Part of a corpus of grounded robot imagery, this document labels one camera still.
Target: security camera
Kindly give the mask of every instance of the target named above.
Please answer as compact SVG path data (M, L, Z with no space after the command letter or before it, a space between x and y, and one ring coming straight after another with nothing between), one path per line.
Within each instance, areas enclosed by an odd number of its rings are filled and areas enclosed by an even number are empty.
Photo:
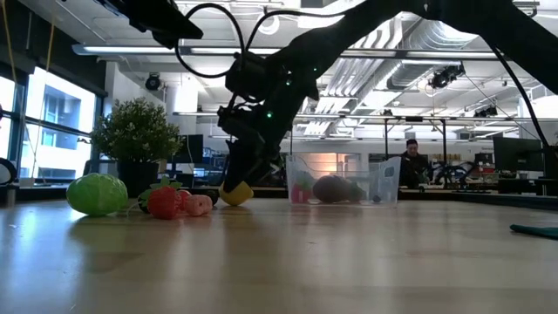
M159 76L159 73L149 73L149 78L146 81L146 89L148 91L157 92L163 89L164 85Z

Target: potted plant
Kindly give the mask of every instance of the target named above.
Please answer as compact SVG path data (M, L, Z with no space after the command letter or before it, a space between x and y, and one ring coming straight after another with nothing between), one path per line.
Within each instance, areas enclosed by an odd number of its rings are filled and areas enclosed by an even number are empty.
M137 98L116 100L112 113L99 118L91 139L100 153L117 161L129 197L138 197L157 181L158 161L180 148L178 134L178 127L167 123L164 108Z

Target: black pot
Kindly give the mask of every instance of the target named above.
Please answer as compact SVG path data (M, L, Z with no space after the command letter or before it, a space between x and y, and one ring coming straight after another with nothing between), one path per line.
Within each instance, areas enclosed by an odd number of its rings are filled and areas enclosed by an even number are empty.
M157 182L158 163L118 161L116 167L119 171L119 179L126 184L129 198L140 196L150 184Z

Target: transparent container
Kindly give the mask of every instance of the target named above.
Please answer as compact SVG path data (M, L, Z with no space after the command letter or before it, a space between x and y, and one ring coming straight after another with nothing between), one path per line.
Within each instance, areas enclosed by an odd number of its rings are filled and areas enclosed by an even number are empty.
M336 164L287 157L291 204L395 207L398 203L401 158L371 163L367 171L346 171Z

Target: table surface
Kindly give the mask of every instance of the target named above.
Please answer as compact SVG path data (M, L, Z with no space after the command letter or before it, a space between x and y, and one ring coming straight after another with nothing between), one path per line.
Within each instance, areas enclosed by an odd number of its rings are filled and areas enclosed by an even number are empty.
M558 227L523 208L218 204L210 217L0 208L0 313L556 313Z

